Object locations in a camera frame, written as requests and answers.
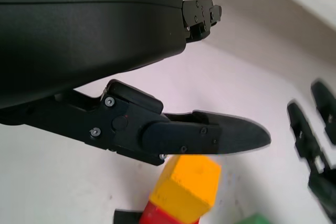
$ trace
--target block tower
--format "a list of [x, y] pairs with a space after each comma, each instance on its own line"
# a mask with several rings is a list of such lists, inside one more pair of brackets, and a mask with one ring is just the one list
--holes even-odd
[[197, 224], [215, 204], [221, 167], [202, 155], [171, 157], [140, 224]]

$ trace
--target black object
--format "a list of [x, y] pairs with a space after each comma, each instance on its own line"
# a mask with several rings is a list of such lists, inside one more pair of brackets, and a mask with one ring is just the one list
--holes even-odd
[[221, 14], [211, 0], [0, 0], [0, 108], [180, 54]]
[[137, 211], [114, 211], [113, 224], [139, 224], [143, 212]]
[[228, 154], [270, 143], [259, 125], [194, 111], [162, 114], [163, 104], [120, 81], [99, 98], [71, 90], [0, 110], [7, 125], [27, 124], [153, 165], [161, 154]]
[[27, 124], [153, 165], [165, 154], [227, 154], [270, 143], [244, 119], [162, 114], [154, 97], [111, 81], [181, 53], [220, 21], [212, 0], [0, 0], [0, 122]]
[[311, 86], [316, 107], [324, 124], [330, 141], [336, 145], [336, 99], [323, 81], [318, 80]]
[[[307, 160], [311, 170], [308, 186], [330, 220], [336, 223], [336, 169], [330, 167], [327, 157], [296, 102], [292, 101], [287, 110], [290, 126], [296, 138], [296, 149], [299, 156]], [[316, 166], [317, 158], [320, 158], [324, 165], [321, 173]]]

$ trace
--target yellow block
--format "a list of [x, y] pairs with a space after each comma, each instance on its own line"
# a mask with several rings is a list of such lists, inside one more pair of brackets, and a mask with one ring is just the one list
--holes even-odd
[[195, 222], [215, 204], [221, 166], [206, 156], [173, 156], [150, 201], [182, 223]]

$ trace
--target red block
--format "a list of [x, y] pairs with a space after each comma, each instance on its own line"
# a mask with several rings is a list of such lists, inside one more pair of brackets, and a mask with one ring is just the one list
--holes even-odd
[[148, 201], [145, 210], [141, 216], [139, 224], [185, 224], [174, 217], [168, 215], [165, 211], [161, 210], [156, 205]]

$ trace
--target stacked blocks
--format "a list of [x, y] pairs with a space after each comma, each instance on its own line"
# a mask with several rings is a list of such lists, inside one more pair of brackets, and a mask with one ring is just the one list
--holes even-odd
[[221, 167], [201, 155], [174, 156], [156, 183], [140, 224], [192, 224], [215, 204]]

